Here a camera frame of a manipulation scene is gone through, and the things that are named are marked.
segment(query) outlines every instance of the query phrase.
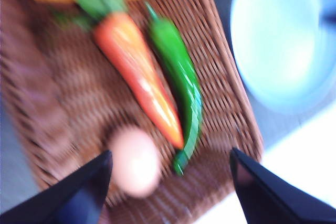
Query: chili pepper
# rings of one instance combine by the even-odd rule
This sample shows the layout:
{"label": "chili pepper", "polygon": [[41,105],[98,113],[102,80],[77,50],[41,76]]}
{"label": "chili pepper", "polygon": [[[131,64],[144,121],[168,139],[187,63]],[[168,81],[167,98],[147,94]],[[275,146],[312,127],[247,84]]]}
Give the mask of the chili pepper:
{"label": "chili pepper", "polygon": [[183,170],[191,158],[202,121],[202,97],[194,65],[187,52],[182,37],[174,25],[167,19],[158,17],[153,8],[146,3],[151,14],[150,37],[160,54],[159,61],[169,75],[182,121],[184,148],[174,159],[174,169],[183,175]]}
{"label": "chili pepper", "polygon": [[93,38],[127,82],[139,105],[177,148],[183,136],[177,112],[155,72],[149,48],[122,0],[78,0],[95,20]]}

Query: gray floor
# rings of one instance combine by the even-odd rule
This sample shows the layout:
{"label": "gray floor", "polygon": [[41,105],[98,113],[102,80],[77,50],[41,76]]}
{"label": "gray floor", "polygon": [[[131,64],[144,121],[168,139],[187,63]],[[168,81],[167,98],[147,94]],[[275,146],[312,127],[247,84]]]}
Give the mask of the gray floor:
{"label": "gray floor", "polygon": [[[226,35],[229,38],[230,0],[215,0],[221,15]],[[264,137],[266,149],[279,141],[282,137],[299,127],[304,121],[336,99],[336,85],[328,96],[315,108],[300,115],[281,115],[274,113],[248,93],[253,111],[261,133]],[[4,212],[16,204],[37,193],[26,158],[15,136],[11,123],[1,105],[1,143],[0,143],[0,212]]]}

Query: table surface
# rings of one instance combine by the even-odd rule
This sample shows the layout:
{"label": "table surface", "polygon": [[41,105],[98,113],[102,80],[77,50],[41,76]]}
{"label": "table surface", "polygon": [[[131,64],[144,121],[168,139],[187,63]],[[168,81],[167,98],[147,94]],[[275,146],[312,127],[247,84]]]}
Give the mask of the table surface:
{"label": "table surface", "polygon": [[[231,0],[215,0],[230,42]],[[248,92],[260,131],[264,137],[263,165],[294,186],[336,207],[336,178],[329,170],[336,163],[336,85],[310,111],[281,115],[260,104]],[[4,212],[38,192],[26,157],[1,105],[0,212]],[[214,206],[196,223],[246,223],[235,193]]]}

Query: white table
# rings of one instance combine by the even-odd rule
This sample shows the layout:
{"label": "white table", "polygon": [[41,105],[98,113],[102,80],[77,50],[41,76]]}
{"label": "white table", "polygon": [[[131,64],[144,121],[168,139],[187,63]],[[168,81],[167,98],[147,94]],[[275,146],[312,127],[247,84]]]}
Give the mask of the white table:
{"label": "white table", "polygon": [[[336,101],[264,153],[262,164],[288,183],[336,208]],[[231,193],[195,224],[246,223]]]}

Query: carrot top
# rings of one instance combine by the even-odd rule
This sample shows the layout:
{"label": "carrot top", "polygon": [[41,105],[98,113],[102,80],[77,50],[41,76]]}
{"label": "carrot top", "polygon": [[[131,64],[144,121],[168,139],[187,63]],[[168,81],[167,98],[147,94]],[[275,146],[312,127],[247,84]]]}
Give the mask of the carrot top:
{"label": "carrot top", "polygon": [[76,0],[76,2],[84,11],[83,13],[74,16],[53,11],[56,21],[60,24],[73,22],[84,30],[91,30],[109,13],[127,11],[124,0]]}

